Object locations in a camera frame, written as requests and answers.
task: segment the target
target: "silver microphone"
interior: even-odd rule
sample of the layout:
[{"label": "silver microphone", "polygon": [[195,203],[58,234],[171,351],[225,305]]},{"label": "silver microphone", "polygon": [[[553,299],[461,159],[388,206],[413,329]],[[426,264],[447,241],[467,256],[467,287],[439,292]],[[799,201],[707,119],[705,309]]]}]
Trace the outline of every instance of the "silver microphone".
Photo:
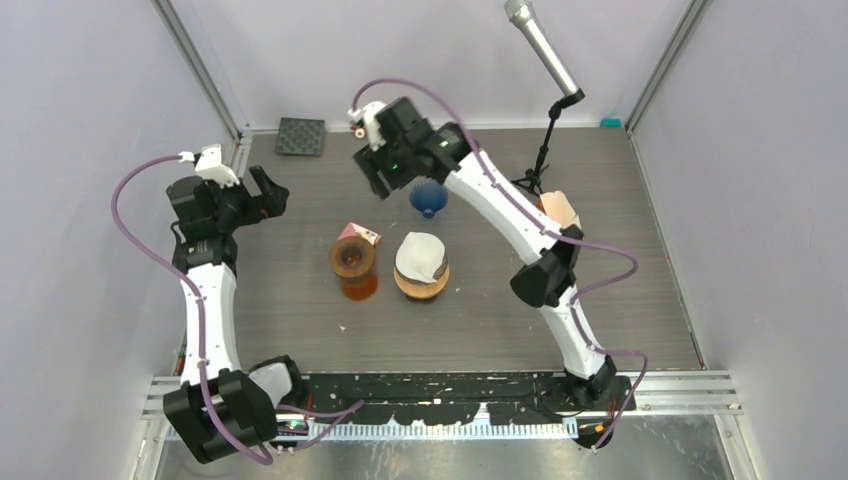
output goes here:
[{"label": "silver microphone", "polygon": [[548,69],[562,93],[565,94],[565,99],[570,100],[568,104],[579,102],[584,97],[583,91],[580,90],[577,81],[568,73],[568,69],[559,59],[556,50],[545,37],[545,32],[536,19],[536,12],[533,10],[532,3],[528,0],[507,0],[504,4],[504,10],[506,10],[509,21],[527,37],[530,46],[536,51],[536,55],[545,64],[545,68]]}]

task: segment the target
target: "microphone stand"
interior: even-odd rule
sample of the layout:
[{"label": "microphone stand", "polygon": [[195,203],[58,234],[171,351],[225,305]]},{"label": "microphone stand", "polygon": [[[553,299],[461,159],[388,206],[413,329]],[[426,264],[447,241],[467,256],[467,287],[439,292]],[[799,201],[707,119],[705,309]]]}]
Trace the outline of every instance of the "microphone stand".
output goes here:
[{"label": "microphone stand", "polygon": [[548,118],[551,119],[551,123],[548,124],[548,131],[545,132],[545,141],[542,142],[542,146],[539,147],[539,155],[536,156],[536,166],[532,169],[528,168],[524,172],[523,178],[513,180],[513,185],[527,191],[527,193],[535,197],[539,197],[542,193],[544,193],[542,191],[542,173],[544,173],[544,171],[550,166],[550,164],[545,165],[545,158],[548,156],[548,142],[551,140],[551,134],[554,131],[554,124],[559,119],[562,110],[568,106],[574,105],[577,101],[575,101],[574,95],[571,95],[557,100],[556,103],[551,106],[551,109],[548,110]]}]

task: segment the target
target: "teal object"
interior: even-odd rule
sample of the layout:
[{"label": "teal object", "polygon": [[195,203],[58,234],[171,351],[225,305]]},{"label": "teal object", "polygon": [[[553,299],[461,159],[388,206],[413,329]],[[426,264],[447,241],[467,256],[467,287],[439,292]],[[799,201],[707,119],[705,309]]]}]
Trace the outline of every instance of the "teal object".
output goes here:
[{"label": "teal object", "polygon": [[618,118],[605,118],[601,120],[601,126],[605,128],[621,128],[621,120]]}]

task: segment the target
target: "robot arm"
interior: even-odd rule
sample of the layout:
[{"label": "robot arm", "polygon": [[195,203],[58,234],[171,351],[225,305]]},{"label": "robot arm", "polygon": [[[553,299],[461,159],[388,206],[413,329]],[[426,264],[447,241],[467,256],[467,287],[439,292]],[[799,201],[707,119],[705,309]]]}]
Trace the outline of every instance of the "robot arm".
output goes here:
[{"label": "robot arm", "polygon": [[[206,315],[201,326],[197,298],[181,282],[187,315],[186,363],[180,389],[165,395],[163,410],[194,457],[207,463],[236,449],[214,428],[204,410],[198,367],[201,358],[206,359],[218,416],[247,446],[274,438],[276,405],[284,398],[298,403],[303,394],[297,366],[288,357],[263,362],[249,374],[242,371],[233,326],[238,249],[232,234],[238,227],[282,215],[289,192],[272,182],[261,167],[251,167],[261,191],[251,196],[244,182],[222,163],[219,145],[206,147],[197,155],[181,155],[181,161],[194,163],[196,175],[182,178],[167,189],[184,237],[172,263],[200,290]],[[205,339],[203,355],[201,338]]]},{"label": "robot arm", "polygon": [[[524,263],[510,284],[522,301],[539,310],[551,329],[562,352],[565,372],[572,379],[574,398],[585,408],[600,403],[616,369],[612,359],[596,352],[580,335],[577,323],[596,343],[579,303],[574,305],[579,317],[576,322],[568,307],[576,291],[573,268],[579,248],[545,234],[558,231],[579,240],[583,238],[580,228],[560,225],[536,209],[498,171],[484,150],[480,151],[481,165],[455,124],[433,130],[405,97],[376,114],[374,109],[371,104],[348,112],[352,124],[360,128],[364,125],[361,118],[366,112],[369,114],[369,145],[354,158],[374,193],[386,198],[415,177],[426,176],[442,183],[486,217]],[[540,231],[519,208],[535,212],[544,230]]]}]

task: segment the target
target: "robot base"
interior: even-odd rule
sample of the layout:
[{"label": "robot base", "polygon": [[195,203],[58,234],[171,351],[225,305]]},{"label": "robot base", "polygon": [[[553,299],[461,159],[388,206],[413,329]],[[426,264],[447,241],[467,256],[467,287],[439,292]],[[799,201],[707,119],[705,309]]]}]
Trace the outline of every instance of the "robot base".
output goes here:
[{"label": "robot base", "polygon": [[[365,402],[346,423],[465,425],[487,415],[493,426],[540,425],[559,424],[564,417],[582,414],[576,440],[581,445],[594,443],[588,440],[597,435],[597,426],[608,426],[610,413],[620,408],[630,388],[628,377],[616,376],[603,398],[586,408],[571,393],[573,380],[561,372],[348,373],[303,378],[309,393],[301,407],[310,411],[333,413],[359,400]],[[626,409],[635,408],[631,402]],[[330,423],[332,419],[315,421]]]}]

